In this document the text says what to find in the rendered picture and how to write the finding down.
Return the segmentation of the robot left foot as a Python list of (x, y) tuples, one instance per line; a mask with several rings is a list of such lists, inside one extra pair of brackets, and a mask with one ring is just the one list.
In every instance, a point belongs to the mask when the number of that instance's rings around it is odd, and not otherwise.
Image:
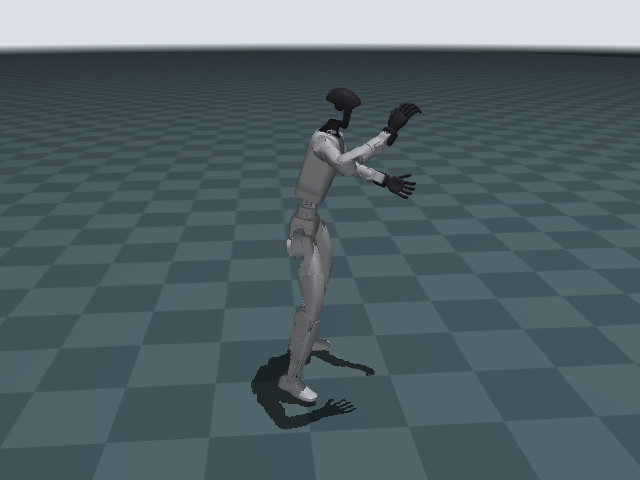
[[(290, 346), (290, 341), (289, 341), (289, 346)], [(326, 350), (329, 347), (330, 347), (329, 341), (316, 338), (312, 351)]]

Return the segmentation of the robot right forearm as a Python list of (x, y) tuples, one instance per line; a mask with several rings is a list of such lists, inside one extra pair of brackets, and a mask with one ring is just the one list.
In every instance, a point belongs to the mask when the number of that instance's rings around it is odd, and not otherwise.
[(356, 147), (355, 149), (340, 155), (337, 158), (337, 162), (344, 163), (354, 159), (358, 164), (364, 165), (368, 160), (383, 153), (385, 149), (390, 148), (394, 144), (393, 143), (391, 146), (387, 146), (386, 144), (390, 135), (391, 133), (382, 131), (377, 137), (372, 138), (361, 147)]

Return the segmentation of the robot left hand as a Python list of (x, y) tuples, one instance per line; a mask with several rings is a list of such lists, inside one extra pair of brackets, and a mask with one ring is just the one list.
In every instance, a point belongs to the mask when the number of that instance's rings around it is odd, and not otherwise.
[[(380, 171), (378, 171), (378, 172), (380, 172)], [(376, 184), (376, 185), (378, 185), (378, 186), (381, 186), (381, 187), (383, 187), (383, 188), (387, 186), (387, 187), (388, 187), (388, 189), (389, 189), (392, 193), (397, 194), (397, 195), (399, 195), (400, 197), (402, 197), (402, 198), (404, 198), (404, 199), (408, 199), (408, 196), (405, 196), (405, 195), (403, 195), (403, 194), (399, 193), (400, 191), (401, 191), (401, 192), (403, 192), (403, 193), (405, 193), (405, 194), (408, 194), (408, 195), (412, 195), (412, 192), (408, 192), (408, 191), (406, 191), (406, 190), (403, 190), (403, 188), (408, 189), (408, 190), (411, 190), (411, 191), (414, 191), (414, 190), (415, 190), (415, 188), (414, 188), (414, 187), (413, 187), (413, 188), (412, 188), (412, 187), (408, 187), (408, 186), (406, 186), (406, 185), (404, 185), (404, 184), (412, 185), (412, 186), (413, 186), (413, 185), (416, 185), (416, 182), (408, 182), (408, 181), (404, 181), (404, 180), (402, 179), (402, 178), (411, 177), (411, 176), (412, 176), (411, 174), (406, 174), (406, 175), (402, 175), (402, 176), (399, 176), (399, 177), (396, 177), (396, 176), (390, 177), (390, 176), (389, 176), (388, 174), (386, 174), (386, 173), (383, 173), (383, 172), (380, 172), (380, 173), (382, 173), (382, 174), (384, 174), (384, 175), (385, 175), (385, 178), (384, 178), (384, 180), (383, 180), (382, 184), (380, 184), (380, 183), (378, 183), (378, 182), (375, 182), (375, 181), (373, 181), (373, 183), (374, 183), (374, 184)]]

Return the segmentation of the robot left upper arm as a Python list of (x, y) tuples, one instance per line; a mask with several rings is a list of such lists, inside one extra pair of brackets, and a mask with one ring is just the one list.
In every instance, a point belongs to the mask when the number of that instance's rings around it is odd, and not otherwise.
[[(342, 135), (342, 137), (343, 137), (343, 139), (344, 139), (344, 135), (343, 135), (343, 133), (342, 133), (342, 132), (339, 132), (339, 133)], [(348, 152), (348, 151), (347, 151), (347, 148), (346, 148), (345, 143), (344, 143), (344, 153), (347, 153), (347, 152)]]

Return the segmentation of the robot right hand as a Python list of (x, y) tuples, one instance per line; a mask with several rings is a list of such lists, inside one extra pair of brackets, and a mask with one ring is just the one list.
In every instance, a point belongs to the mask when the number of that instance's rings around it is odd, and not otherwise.
[(422, 113), (418, 106), (414, 103), (402, 103), (399, 108), (391, 111), (388, 120), (388, 127), (384, 127), (382, 131), (391, 133), (387, 139), (387, 146), (391, 146), (398, 137), (397, 131), (401, 129), (415, 113)]

